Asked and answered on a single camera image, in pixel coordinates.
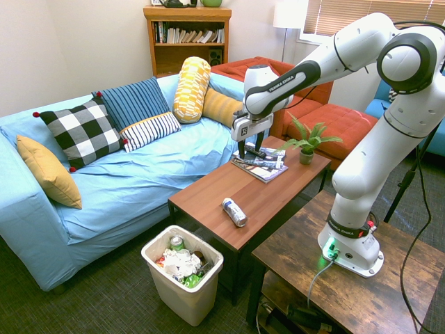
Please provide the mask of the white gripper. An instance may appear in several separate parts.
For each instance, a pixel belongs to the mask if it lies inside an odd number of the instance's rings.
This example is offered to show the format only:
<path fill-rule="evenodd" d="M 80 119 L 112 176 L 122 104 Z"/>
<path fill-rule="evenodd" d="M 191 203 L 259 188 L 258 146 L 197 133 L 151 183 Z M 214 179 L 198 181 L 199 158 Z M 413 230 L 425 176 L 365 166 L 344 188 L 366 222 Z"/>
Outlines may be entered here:
<path fill-rule="evenodd" d="M 244 111 L 233 113 L 231 137 L 238 142 L 238 155 L 240 159 L 245 159 L 245 139 L 257 134 L 255 151 L 258 157 L 265 157 L 266 153 L 261 151 L 261 144 L 264 139 L 264 131 L 271 128 L 273 124 L 273 114 L 253 120 L 251 114 Z"/>

